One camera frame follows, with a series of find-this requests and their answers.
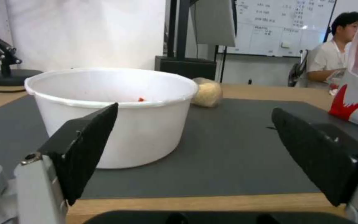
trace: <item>lamp base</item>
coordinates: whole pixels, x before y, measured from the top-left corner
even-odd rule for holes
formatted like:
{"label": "lamp base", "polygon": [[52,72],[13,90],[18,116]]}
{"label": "lamp base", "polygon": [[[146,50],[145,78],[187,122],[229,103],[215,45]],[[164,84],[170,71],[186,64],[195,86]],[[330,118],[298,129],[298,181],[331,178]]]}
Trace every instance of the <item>lamp base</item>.
{"label": "lamp base", "polygon": [[0,71],[0,86],[23,86],[26,78],[41,73],[42,71],[38,70],[12,69],[9,76],[3,76]]}

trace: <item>black box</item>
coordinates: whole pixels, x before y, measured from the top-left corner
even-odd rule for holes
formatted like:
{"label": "black box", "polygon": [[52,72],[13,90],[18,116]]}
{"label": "black box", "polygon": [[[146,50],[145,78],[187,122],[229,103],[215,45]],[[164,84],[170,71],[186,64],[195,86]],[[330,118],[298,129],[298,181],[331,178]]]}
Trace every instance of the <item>black box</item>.
{"label": "black box", "polygon": [[154,69],[170,72],[186,78],[207,78],[215,80],[216,63],[205,59],[156,56]]}

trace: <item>black hair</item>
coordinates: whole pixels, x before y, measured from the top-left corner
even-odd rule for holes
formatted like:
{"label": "black hair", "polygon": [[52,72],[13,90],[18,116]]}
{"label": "black hair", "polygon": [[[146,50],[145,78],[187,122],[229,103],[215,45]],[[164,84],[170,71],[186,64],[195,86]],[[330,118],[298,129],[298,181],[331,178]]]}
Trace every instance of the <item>black hair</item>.
{"label": "black hair", "polygon": [[358,12],[344,12],[340,14],[332,23],[331,33],[335,35],[337,32],[338,26],[345,28],[347,25],[355,23],[358,21]]}

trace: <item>white plastic bowl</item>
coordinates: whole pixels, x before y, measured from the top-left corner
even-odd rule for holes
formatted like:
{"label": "white plastic bowl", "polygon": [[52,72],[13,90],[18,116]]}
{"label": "white plastic bowl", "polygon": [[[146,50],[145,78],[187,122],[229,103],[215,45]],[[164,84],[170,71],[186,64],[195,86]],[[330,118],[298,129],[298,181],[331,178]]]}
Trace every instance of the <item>white plastic bowl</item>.
{"label": "white plastic bowl", "polygon": [[26,79],[25,88],[35,96],[49,136],[70,119],[118,102],[98,164],[107,169],[140,166],[171,153],[198,91],[195,82],[179,75],[127,68],[46,72]]}

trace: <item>bowl rim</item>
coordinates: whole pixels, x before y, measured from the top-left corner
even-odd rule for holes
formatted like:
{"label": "bowl rim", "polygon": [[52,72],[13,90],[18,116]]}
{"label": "bowl rim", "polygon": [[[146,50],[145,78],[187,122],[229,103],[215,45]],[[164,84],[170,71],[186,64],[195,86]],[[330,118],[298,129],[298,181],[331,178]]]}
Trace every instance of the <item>bowl rim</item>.
{"label": "bowl rim", "polygon": [[35,97],[40,97],[42,99],[46,99],[48,101],[52,101],[57,104],[67,105],[67,106],[74,106],[74,107],[81,107],[81,108],[104,108],[109,106],[115,102],[102,102],[102,101],[87,101],[87,100],[74,100],[68,98],[61,98],[57,96],[51,96],[48,94],[44,94],[41,92],[35,91],[31,88],[31,85],[41,79],[48,78],[54,75],[60,75],[65,73],[73,73],[73,72],[83,72],[83,71],[142,71],[142,72],[157,72],[163,76],[170,76],[177,78],[183,82],[187,82],[189,85],[193,86],[193,91],[189,94],[183,95],[179,98],[170,99],[170,100],[160,100],[160,101],[143,101],[143,102],[119,102],[119,108],[151,108],[151,107],[161,107],[167,106],[171,104],[175,104],[178,102],[183,102],[186,100],[190,100],[196,95],[198,92],[198,85],[196,82],[189,78],[185,78],[183,76],[168,73],[168,72],[161,72],[161,71],[153,71],[153,70],[145,70],[145,69],[138,69],[138,68],[72,68],[72,69],[64,69],[64,70],[57,70],[57,71],[48,71],[41,73],[39,75],[35,75],[31,78],[26,78],[24,81],[24,88],[26,89],[29,95],[33,95]]}

